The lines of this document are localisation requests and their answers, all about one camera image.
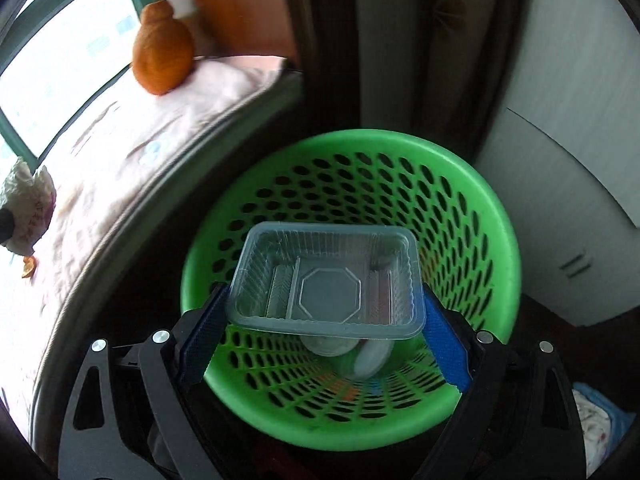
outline bed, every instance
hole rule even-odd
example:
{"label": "bed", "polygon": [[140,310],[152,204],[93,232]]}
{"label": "bed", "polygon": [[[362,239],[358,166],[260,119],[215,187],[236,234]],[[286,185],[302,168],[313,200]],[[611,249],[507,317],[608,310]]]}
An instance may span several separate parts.
{"label": "bed", "polygon": [[283,63],[199,59],[159,98],[127,72],[50,152],[58,200],[35,247],[36,273],[22,280],[22,259],[2,255],[1,393],[36,451],[88,327],[141,248],[206,175],[302,100],[300,74],[283,73]]}

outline pink bedsheet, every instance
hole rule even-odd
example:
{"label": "pink bedsheet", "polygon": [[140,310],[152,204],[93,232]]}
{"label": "pink bedsheet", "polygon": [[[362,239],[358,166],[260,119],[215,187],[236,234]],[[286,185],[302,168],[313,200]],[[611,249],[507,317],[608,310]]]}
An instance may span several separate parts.
{"label": "pink bedsheet", "polygon": [[0,256],[0,386],[27,436],[40,362],[65,301],[162,170],[217,122],[277,80],[271,56],[201,59],[179,88],[145,92],[131,72],[96,99],[67,130],[45,164],[58,204],[35,246],[39,264],[22,280],[22,258]]}

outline orange stuffed toy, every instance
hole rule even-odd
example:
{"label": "orange stuffed toy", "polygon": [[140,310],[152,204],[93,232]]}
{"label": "orange stuffed toy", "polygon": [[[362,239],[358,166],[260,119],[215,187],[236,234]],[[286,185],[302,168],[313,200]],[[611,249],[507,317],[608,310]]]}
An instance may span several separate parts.
{"label": "orange stuffed toy", "polygon": [[140,86],[153,95],[173,90],[191,73],[193,54],[193,38],[183,23],[174,20],[168,1],[142,9],[131,61]]}

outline plastic food tray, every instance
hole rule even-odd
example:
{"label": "plastic food tray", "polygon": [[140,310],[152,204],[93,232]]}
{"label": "plastic food tray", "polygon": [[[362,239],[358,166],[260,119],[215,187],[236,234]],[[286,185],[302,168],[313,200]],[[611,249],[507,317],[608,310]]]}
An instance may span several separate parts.
{"label": "plastic food tray", "polygon": [[411,338],[425,319],[417,242],[403,227],[262,222],[242,249],[227,315],[267,332]]}

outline green window frame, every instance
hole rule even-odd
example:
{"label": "green window frame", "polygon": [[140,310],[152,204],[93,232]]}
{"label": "green window frame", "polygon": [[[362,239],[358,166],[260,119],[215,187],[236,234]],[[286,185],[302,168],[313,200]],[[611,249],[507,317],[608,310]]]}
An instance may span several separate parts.
{"label": "green window frame", "polygon": [[[9,66],[20,50],[27,44],[27,42],[60,10],[64,9],[69,3],[74,0],[33,0],[23,12],[18,15],[15,21],[12,23],[11,28],[7,32],[6,37],[0,43],[0,75]],[[142,9],[147,4],[150,4],[157,0],[132,0],[133,6],[136,9],[138,15],[142,12]],[[125,66],[120,72],[118,72],[113,78],[105,82],[82,106],[69,118],[69,120],[57,131],[50,141],[49,145],[44,149],[42,154],[36,156],[28,147],[27,144],[20,138],[20,135],[15,131],[13,125],[9,122],[6,115],[2,111],[2,103],[0,103],[0,134],[4,138],[7,145],[18,156],[24,158],[28,163],[31,170],[35,170],[44,158],[49,153],[55,142],[58,140],[69,126],[78,118],[78,116],[97,98],[102,92],[113,85],[122,76],[129,65]]]}

